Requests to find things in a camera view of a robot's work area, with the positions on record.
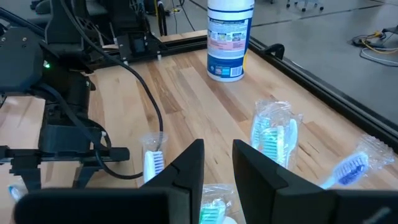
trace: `blue toothbrush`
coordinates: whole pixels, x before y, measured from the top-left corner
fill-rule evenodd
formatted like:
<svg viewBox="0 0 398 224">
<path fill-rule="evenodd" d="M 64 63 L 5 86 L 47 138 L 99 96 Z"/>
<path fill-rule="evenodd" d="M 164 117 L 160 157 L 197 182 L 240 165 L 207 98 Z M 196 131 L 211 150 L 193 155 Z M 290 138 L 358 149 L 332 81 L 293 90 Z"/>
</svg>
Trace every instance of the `blue toothbrush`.
<svg viewBox="0 0 398 224">
<path fill-rule="evenodd" d="M 329 189 L 335 184 L 350 185 L 357 182 L 369 169 L 369 156 L 364 152 L 353 154 L 333 169 L 331 176 L 320 187 Z"/>
</svg>

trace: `metal bar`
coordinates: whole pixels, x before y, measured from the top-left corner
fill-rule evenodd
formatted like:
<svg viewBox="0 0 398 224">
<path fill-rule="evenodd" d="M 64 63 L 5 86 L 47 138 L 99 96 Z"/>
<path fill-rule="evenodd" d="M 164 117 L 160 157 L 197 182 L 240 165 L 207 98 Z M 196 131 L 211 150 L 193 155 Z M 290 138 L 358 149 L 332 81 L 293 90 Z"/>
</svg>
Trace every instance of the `metal bar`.
<svg viewBox="0 0 398 224">
<path fill-rule="evenodd" d="M 120 162 L 128 161 L 129 150 L 127 148 L 115 147 L 111 150 L 101 150 L 101 157 L 104 162 Z M 0 146 L 0 163 L 11 162 L 11 160 L 18 156 L 37 155 L 42 162 L 48 161 L 96 161 L 94 150 L 87 153 L 47 153 L 38 149 L 9 149 L 8 147 Z"/>
</svg>

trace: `plastic container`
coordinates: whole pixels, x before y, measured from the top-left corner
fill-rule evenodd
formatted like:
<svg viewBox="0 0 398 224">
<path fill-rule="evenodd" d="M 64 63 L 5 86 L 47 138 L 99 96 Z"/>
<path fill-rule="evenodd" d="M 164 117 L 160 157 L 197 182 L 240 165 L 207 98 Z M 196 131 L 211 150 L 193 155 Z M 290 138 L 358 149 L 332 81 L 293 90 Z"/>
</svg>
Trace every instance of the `plastic container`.
<svg viewBox="0 0 398 224">
<path fill-rule="evenodd" d="M 254 0 L 208 0 L 207 74 L 220 82 L 243 78 Z"/>
</svg>

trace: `concrete floor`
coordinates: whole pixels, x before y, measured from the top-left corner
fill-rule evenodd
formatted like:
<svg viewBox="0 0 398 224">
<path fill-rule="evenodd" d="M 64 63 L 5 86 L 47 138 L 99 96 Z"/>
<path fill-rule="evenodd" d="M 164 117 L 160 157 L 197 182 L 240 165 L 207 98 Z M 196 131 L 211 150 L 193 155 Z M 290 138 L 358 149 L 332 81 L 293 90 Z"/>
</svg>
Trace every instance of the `concrete floor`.
<svg viewBox="0 0 398 224">
<path fill-rule="evenodd" d="M 164 0 L 168 9 L 172 8 L 171 1 L 179 4 L 178 0 Z M 29 17 L 32 11 L 28 2 L 8 1 L 8 7 L 17 7 Z M 257 0 L 251 35 L 266 45 L 284 44 L 288 59 L 398 125 L 398 106 L 393 103 L 398 96 L 398 68 L 362 59 L 360 49 L 347 44 L 356 35 L 398 25 L 398 0 L 324 0 L 323 11 L 309 4 L 306 12 L 300 10 L 302 3 L 288 9 L 286 3 Z M 207 0 L 185 0 L 184 8 L 195 30 L 207 28 Z M 178 33 L 192 31 L 183 12 L 175 18 Z M 152 31 L 159 35 L 156 18 L 149 16 L 149 21 Z M 167 27 L 169 34 L 176 33 L 174 16 L 167 18 Z M 398 35 L 386 45 L 397 47 Z M 398 61 L 398 54 L 383 58 Z"/>
</svg>

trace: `toothbrush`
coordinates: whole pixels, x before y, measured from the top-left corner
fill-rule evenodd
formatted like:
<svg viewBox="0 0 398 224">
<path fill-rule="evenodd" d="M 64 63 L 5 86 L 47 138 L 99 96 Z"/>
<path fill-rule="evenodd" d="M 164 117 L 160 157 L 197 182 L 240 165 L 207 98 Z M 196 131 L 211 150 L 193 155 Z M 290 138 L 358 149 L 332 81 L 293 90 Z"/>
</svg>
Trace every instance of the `toothbrush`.
<svg viewBox="0 0 398 224">
<path fill-rule="evenodd" d="M 253 120 L 251 128 L 250 145 L 256 150 L 259 150 L 261 133 L 263 130 L 269 128 L 269 119 L 261 115 L 256 115 Z"/>
<path fill-rule="evenodd" d="M 297 122 L 290 120 L 287 127 L 270 128 L 263 135 L 262 153 L 279 165 L 288 168 L 290 154 L 297 144 Z"/>
<path fill-rule="evenodd" d="M 211 204 L 202 205 L 200 209 L 200 224 L 222 224 L 225 219 L 226 205 L 217 200 Z"/>
<path fill-rule="evenodd" d="M 294 119 L 290 120 L 290 124 L 287 127 L 287 131 L 286 133 L 289 133 L 289 139 L 287 140 L 288 145 L 287 145 L 287 157 L 285 160 L 285 168 L 289 168 L 289 161 L 290 161 L 290 154 L 292 153 L 292 151 L 295 149 L 296 144 L 297 144 L 297 140 L 299 139 L 299 135 L 298 135 L 298 127 L 297 127 L 297 122 Z"/>
<path fill-rule="evenodd" d="M 320 187 L 329 189 L 334 184 L 350 185 L 357 182 L 369 169 L 369 156 L 364 152 L 353 154 L 333 169 L 329 179 Z"/>
<path fill-rule="evenodd" d="M 284 164 L 284 127 L 269 128 L 262 135 L 260 151 L 278 164 Z"/>
<path fill-rule="evenodd" d="M 144 158 L 144 183 L 150 181 L 164 169 L 163 152 L 147 151 Z"/>
</svg>

